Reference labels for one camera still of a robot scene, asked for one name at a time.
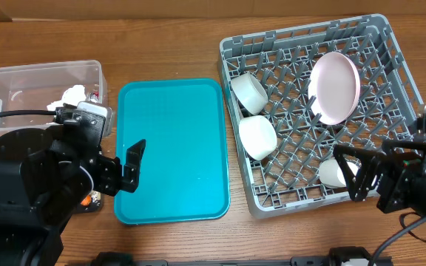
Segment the orange carrot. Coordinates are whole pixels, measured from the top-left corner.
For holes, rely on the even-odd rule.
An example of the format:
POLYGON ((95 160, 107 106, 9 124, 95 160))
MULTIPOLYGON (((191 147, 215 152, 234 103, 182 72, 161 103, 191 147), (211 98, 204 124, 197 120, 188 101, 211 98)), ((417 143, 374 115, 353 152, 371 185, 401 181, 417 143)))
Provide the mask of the orange carrot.
POLYGON ((92 197, 90 195, 87 195, 82 201, 81 201, 81 205, 82 206, 89 206, 92 202, 92 197))

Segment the white plastic cup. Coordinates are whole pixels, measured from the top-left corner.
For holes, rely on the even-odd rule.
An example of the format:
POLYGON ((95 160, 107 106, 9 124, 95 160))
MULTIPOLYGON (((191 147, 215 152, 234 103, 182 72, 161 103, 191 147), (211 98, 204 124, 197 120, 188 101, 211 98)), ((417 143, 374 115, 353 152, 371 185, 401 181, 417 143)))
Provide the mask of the white plastic cup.
POLYGON ((342 169, 335 159, 326 160, 319 165, 319 181, 328 188, 345 188, 342 169))

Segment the white napkin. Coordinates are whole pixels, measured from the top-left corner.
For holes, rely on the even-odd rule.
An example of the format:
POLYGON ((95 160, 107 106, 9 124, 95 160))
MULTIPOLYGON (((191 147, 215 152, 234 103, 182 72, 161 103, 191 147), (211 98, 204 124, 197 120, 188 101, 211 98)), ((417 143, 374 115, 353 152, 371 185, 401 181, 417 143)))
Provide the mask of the white napkin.
POLYGON ((64 104, 77 106, 79 102, 85 101, 86 99, 85 86, 74 85, 63 93, 60 100, 53 101, 47 105, 47 110, 55 111, 57 107, 62 107, 64 104))

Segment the white round plate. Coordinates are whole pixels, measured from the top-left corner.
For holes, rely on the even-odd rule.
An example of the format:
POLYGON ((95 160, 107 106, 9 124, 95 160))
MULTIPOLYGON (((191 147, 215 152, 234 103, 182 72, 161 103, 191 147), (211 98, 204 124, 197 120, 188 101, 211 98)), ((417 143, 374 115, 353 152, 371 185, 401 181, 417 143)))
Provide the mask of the white round plate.
POLYGON ((340 52, 328 52, 317 60, 310 74, 308 102, 319 122, 336 125, 355 110, 360 79, 355 64, 340 52))

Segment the cream bowl with peanuts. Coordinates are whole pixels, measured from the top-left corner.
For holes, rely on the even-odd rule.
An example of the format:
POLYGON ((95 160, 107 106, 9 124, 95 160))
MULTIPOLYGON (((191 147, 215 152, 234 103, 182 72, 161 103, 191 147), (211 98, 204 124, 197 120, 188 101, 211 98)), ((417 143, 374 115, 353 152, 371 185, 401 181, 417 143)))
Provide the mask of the cream bowl with peanuts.
POLYGON ((243 118, 239 136, 246 152, 255 160, 262 160, 277 147, 277 135, 271 122, 264 116, 243 118))

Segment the grey bowl with peanuts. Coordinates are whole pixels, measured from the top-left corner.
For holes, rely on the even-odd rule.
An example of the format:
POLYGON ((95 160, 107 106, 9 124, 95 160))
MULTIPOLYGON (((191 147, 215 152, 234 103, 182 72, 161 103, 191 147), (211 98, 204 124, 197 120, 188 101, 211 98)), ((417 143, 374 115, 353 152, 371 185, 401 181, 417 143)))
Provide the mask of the grey bowl with peanuts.
POLYGON ((231 89, 239 102, 252 115, 258 115, 268 103, 265 89, 249 72, 232 79, 231 89))

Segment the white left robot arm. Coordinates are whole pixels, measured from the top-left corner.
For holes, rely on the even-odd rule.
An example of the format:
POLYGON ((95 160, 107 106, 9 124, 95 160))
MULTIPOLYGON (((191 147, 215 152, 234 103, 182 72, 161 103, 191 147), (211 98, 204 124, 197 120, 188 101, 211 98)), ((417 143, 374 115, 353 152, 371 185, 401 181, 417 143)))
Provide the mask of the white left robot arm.
POLYGON ((0 265, 54 265, 61 234, 91 191, 136 190, 146 141, 130 146, 122 163, 101 154, 101 138, 68 124, 0 137, 0 265))

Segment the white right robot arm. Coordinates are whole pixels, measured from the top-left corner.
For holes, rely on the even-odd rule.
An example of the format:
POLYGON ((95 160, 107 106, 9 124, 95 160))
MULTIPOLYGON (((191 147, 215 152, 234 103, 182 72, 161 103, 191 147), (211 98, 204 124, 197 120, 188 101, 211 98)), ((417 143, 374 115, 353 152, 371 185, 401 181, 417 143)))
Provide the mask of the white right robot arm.
MULTIPOLYGON (((426 114, 414 125, 426 136, 426 114)), ((336 145, 333 155, 354 202, 375 191, 385 214, 411 208, 426 216, 426 140, 384 140, 380 151, 336 145)))

